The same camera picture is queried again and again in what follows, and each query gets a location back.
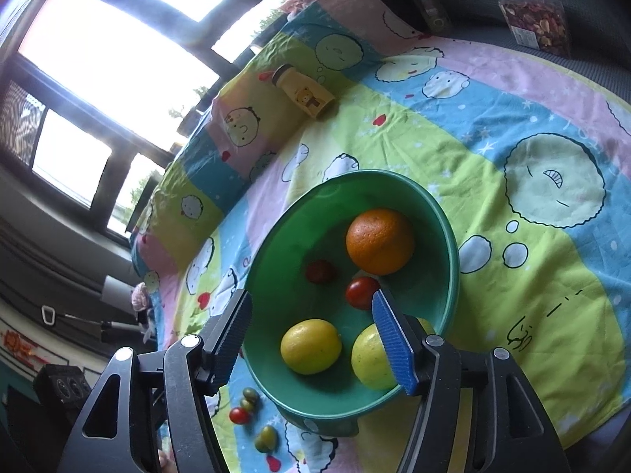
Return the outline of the yellow-green lemon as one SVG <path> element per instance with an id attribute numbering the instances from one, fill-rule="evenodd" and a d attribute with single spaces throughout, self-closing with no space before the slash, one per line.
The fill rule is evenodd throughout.
<path id="1" fill-rule="evenodd" d="M 351 352 L 351 365 L 355 377 L 370 390 L 387 391 L 397 385 L 374 324 L 362 330 L 356 337 Z"/>

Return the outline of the large red tomato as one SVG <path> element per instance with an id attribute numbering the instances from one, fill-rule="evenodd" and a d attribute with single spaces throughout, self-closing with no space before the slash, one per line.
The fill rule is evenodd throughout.
<path id="1" fill-rule="evenodd" d="M 373 295 L 381 289 L 374 277 L 355 277 L 345 289 L 345 300 L 361 311 L 370 311 Z"/>

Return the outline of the yellow lemon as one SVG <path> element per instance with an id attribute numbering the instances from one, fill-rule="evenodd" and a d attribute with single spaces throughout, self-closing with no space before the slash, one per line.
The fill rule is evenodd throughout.
<path id="1" fill-rule="evenodd" d="M 329 369 L 340 357 L 337 329 L 324 319 L 307 319 L 291 327 L 281 339 L 284 364 L 296 374 L 309 376 Z"/>

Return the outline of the orange fruit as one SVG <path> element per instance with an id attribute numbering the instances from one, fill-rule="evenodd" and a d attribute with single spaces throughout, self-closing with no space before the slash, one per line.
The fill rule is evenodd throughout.
<path id="1" fill-rule="evenodd" d="M 416 241 L 412 224 L 401 212 L 373 208 L 352 221 L 345 246 L 358 268 L 375 276 L 387 276 L 407 265 Z"/>

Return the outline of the red cherry tomato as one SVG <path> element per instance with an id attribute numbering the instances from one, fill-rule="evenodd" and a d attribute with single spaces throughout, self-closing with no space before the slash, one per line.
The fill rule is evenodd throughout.
<path id="1" fill-rule="evenodd" d="M 337 269 L 326 259 L 317 259 L 307 265 L 305 277 L 312 284 L 327 284 L 336 279 Z"/>

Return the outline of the small red tomato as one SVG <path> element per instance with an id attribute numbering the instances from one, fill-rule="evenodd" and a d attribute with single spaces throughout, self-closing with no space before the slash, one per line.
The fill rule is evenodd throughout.
<path id="1" fill-rule="evenodd" d="M 229 420 L 234 425 L 247 425 L 250 422 L 250 413 L 243 407 L 234 407 L 229 411 Z"/>

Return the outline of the green olive behind finger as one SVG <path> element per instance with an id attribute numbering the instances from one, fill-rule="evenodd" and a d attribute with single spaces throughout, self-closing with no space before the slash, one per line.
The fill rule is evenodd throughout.
<path id="1" fill-rule="evenodd" d="M 259 393 L 254 390 L 253 387 L 245 387 L 245 389 L 243 390 L 243 396 L 245 399 L 248 400 L 248 402 L 251 402 L 252 404 L 256 404 L 260 398 Z"/>

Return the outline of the green olive upper right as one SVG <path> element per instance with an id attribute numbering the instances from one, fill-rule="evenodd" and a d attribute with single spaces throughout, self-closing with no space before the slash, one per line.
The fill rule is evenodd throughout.
<path id="1" fill-rule="evenodd" d="M 253 413 L 254 409 L 256 408 L 256 404 L 254 402 L 251 402 L 251 400 L 247 398 L 242 398 L 241 401 L 239 402 L 239 405 L 241 406 L 242 409 L 244 409 L 248 413 Z"/>

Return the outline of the dark green olive lower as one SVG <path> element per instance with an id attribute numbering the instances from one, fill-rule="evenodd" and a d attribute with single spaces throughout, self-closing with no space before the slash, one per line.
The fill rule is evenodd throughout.
<path id="1" fill-rule="evenodd" d="M 267 446 L 266 441 L 261 436 L 254 439 L 254 447 L 262 454 L 267 454 L 271 451 L 271 449 Z"/>

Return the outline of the light green olive lower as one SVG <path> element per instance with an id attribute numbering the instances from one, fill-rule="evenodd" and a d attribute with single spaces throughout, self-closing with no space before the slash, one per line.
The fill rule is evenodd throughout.
<path id="1" fill-rule="evenodd" d="M 270 452 L 273 452 L 277 449 L 278 444 L 278 432 L 272 425 L 264 426 L 259 434 L 261 442 Z"/>

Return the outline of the green plastic bowl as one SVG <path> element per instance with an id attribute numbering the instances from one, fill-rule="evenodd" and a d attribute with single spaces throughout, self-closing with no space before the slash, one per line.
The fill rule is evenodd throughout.
<path id="1" fill-rule="evenodd" d="M 437 333 L 448 330 L 459 298 L 460 266 L 454 232 L 439 203 L 401 174 L 358 170 L 317 185 L 276 222 L 254 257 L 245 288 L 252 316 L 243 354 L 252 378 L 291 424 L 328 437 L 352 437 L 364 414 L 387 404 L 399 387 L 373 391 L 355 377 L 351 350 L 371 325 L 370 312 L 354 309 L 345 289 L 360 273 L 345 247 L 347 229 L 362 212 L 386 207 L 414 229 L 414 255 L 381 284 L 407 315 L 425 318 Z M 326 259 L 337 269 L 327 284 L 312 284 L 307 265 Z M 307 319 L 330 322 L 342 342 L 339 359 L 325 372 L 296 374 L 284 364 L 280 342 Z"/>

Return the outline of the colourful cartoon bed sheet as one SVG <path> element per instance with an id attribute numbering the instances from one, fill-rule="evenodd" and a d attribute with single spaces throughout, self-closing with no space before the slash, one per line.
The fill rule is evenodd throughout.
<path id="1" fill-rule="evenodd" d="M 311 119 L 261 72 L 292 64 L 336 101 Z M 157 340 L 198 331 L 300 196 L 383 169 L 425 188 L 462 265 L 449 338 L 510 348 L 563 445 L 630 409 L 630 104 L 504 48 L 425 39 L 380 0 L 319 0 L 231 80 L 132 236 Z"/>

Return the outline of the yellow bear bottle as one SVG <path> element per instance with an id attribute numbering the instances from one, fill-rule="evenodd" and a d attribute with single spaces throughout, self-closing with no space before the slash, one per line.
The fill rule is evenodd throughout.
<path id="1" fill-rule="evenodd" d="M 294 105 L 311 119 L 317 120 L 332 105 L 336 98 L 320 82 L 300 72 L 292 64 L 286 63 L 273 71 L 261 72 L 258 79 L 270 82 L 284 92 Z"/>

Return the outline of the grey sofa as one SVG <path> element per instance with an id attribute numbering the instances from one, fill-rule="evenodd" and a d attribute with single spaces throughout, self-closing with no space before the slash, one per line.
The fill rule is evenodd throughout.
<path id="1" fill-rule="evenodd" d="M 440 0 L 454 31 L 454 39 L 503 46 L 551 60 L 610 90 L 623 101 L 630 100 L 630 0 Z M 502 5 L 513 2 L 519 23 L 533 28 L 551 7 L 553 17 L 562 16 L 569 56 L 520 46 L 504 16 Z"/>

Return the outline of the window frame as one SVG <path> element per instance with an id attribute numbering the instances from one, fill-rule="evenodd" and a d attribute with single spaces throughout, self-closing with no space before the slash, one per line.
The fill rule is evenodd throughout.
<path id="1" fill-rule="evenodd" d="M 1 0 L 1 165 L 122 241 L 274 0 Z"/>

